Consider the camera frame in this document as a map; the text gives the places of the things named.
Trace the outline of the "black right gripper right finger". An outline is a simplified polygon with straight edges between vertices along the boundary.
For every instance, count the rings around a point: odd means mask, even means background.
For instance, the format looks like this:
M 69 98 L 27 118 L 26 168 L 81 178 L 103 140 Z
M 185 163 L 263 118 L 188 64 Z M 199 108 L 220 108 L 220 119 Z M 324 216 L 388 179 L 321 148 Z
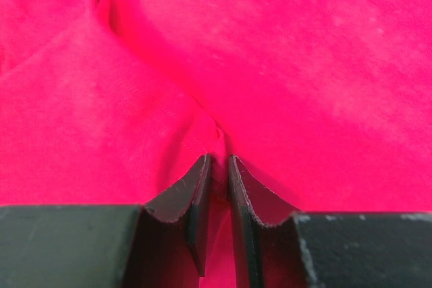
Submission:
M 239 287 L 430 287 L 431 215 L 302 212 L 229 159 Z

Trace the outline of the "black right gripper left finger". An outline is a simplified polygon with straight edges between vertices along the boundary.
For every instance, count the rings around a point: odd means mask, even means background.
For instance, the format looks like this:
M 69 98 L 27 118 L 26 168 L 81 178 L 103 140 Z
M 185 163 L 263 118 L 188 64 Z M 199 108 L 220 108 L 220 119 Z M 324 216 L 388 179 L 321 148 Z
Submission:
M 2 287 L 198 287 L 211 157 L 146 204 L 1 208 Z

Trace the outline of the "red t shirt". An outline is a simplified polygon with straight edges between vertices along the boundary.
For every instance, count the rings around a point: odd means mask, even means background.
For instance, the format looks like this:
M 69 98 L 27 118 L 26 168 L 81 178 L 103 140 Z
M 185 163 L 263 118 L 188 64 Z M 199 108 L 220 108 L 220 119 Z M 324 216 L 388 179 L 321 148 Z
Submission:
M 1 0 L 1 203 L 144 203 L 212 156 L 300 210 L 431 209 L 431 0 Z

